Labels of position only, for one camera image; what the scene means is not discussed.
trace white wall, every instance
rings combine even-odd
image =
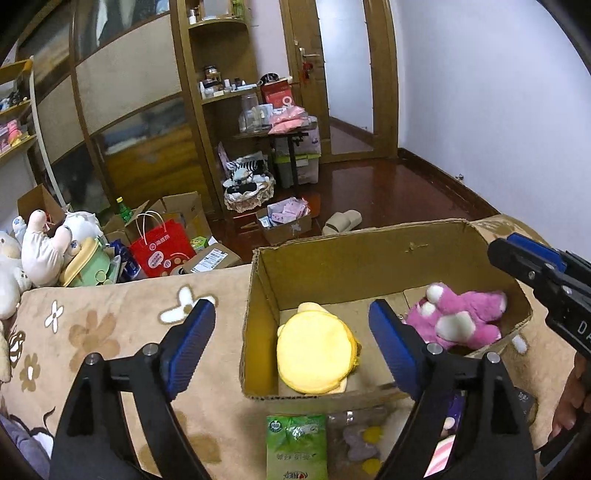
[[[392,0],[400,146],[591,258],[591,75],[535,0]]]
[[[290,75],[278,0],[250,0],[251,34],[259,75]]]
[[[374,101],[363,0],[316,0],[330,116],[373,133]]]

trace yellow plush toy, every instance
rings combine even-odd
[[[361,346],[338,317],[302,303],[277,334],[277,367],[288,387],[310,395],[345,391]]]

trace red box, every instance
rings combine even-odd
[[[261,93],[265,103],[272,103],[274,108],[296,104],[294,102],[293,92],[291,91],[291,85],[287,79],[263,85],[261,87]]]

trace paper bag handle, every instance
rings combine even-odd
[[[158,212],[155,212],[154,210],[148,210],[148,211],[147,211],[147,212],[145,212],[145,213],[140,213],[140,214],[139,214],[139,215],[136,217],[136,219],[135,219],[135,226],[136,226],[136,227],[138,228],[138,230],[139,230],[138,219],[139,219],[139,217],[144,217],[144,218],[143,218],[143,223],[142,223],[142,229],[141,229],[141,233],[142,233],[142,240],[144,241],[144,243],[145,243],[146,245],[148,245],[148,241],[146,240],[146,217],[151,217],[151,218],[153,218],[154,220],[158,220],[158,218],[156,218],[154,215],[151,215],[152,213],[153,213],[154,215],[157,215],[157,216],[158,216],[158,218],[160,218],[161,225],[164,227],[164,232],[166,232],[166,222],[165,222],[165,221],[164,221],[164,219],[162,218],[162,215],[160,215]]]

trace finger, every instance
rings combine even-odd
[[[585,360],[585,357],[583,355],[577,353],[574,356],[574,374],[576,375],[576,377],[581,378],[586,368],[587,360]]]
[[[574,407],[568,402],[562,402],[558,404],[552,424],[558,424],[570,430],[574,427],[576,420],[577,414]]]
[[[576,378],[575,371],[573,370],[566,381],[561,400],[570,403],[574,408],[580,408],[585,401],[585,396],[585,387]]]

